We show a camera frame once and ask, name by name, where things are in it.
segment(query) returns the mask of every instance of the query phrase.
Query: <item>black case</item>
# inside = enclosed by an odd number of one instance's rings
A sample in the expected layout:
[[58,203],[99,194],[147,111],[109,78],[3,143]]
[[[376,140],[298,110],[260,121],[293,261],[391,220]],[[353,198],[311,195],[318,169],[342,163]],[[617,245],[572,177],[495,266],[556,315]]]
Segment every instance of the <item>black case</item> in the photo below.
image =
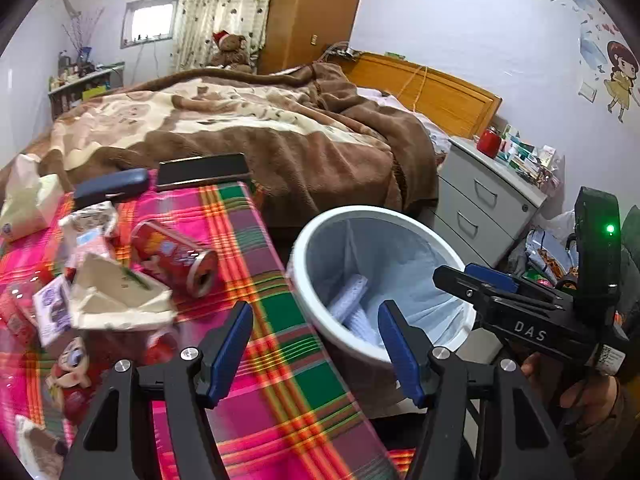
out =
[[87,180],[76,187],[74,210],[111,200],[126,200],[149,189],[149,172],[145,168],[119,171]]

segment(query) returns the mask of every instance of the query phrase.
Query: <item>screw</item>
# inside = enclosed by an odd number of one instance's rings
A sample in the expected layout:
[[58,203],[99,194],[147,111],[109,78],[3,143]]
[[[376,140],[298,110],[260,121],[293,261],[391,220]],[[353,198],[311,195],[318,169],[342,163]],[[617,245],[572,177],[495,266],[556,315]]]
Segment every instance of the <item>screw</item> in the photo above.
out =
[[185,348],[182,352],[180,352],[180,358],[184,359],[185,361],[193,361],[196,357],[198,357],[199,353],[200,352],[198,352],[197,348],[190,346],[189,348]]
[[449,350],[444,348],[444,346],[436,346],[436,348],[431,350],[431,353],[436,359],[441,359],[441,360],[449,359],[449,356],[451,355],[451,352],[449,352]]
[[500,361],[500,368],[505,372],[514,372],[518,366],[511,359],[503,359]]
[[128,359],[120,359],[120,361],[118,361],[113,368],[115,368],[115,370],[120,373],[126,372],[127,370],[129,370],[129,368],[131,368],[131,361],[129,361]]

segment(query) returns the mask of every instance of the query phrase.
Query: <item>label sticker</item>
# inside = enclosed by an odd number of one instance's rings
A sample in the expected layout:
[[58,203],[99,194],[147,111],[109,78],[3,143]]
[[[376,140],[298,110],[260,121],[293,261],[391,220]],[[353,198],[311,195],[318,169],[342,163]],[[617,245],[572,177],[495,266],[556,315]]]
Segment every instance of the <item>label sticker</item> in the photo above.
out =
[[596,370],[601,371],[603,374],[615,375],[622,366],[622,361],[625,360],[626,354],[620,350],[609,345],[602,345],[602,352],[600,352],[600,358],[596,363]]

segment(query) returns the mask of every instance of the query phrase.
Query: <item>teddy bear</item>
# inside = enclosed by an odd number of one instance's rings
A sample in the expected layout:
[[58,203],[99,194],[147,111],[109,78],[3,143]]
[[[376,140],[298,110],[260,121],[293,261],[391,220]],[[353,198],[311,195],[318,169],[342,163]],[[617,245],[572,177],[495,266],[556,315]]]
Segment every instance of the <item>teddy bear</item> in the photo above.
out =
[[244,46],[246,41],[244,36],[229,34],[226,30],[221,30],[214,33],[212,38],[218,46],[218,52],[209,61],[211,66],[222,65],[238,72],[252,72],[249,65],[249,55]]

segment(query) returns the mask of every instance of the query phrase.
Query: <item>checkered tablecloth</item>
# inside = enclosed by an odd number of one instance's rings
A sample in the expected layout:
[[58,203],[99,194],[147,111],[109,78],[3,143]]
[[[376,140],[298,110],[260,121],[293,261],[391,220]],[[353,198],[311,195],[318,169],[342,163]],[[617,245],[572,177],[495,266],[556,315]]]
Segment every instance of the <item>checkered tablecloth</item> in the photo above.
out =
[[[4,247],[0,289],[28,279],[44,261],[54,270],[62,241],[53,226]],[[120,204],[116,258],[131,265],[130,232],[157,219],[216,250],[220,284],[193,300],[174,294],[181,344],[197,344],[224,321],[237,300],[254,308],[254,330],[229,396],[208,412],[220,455],[231,478],[386,479],[398,473],[305,322],[260,216],[242,184],[163,193],[147,191]],[[70,443],[73,427],[47,402],[44,379],[52,365],[43,353],[0,352],[0,430],[15,449],[15,415],[29,417]],[[164,480],[178,479],[162,402],[154,425]],[[406,469],[406,457],[399,457]]]

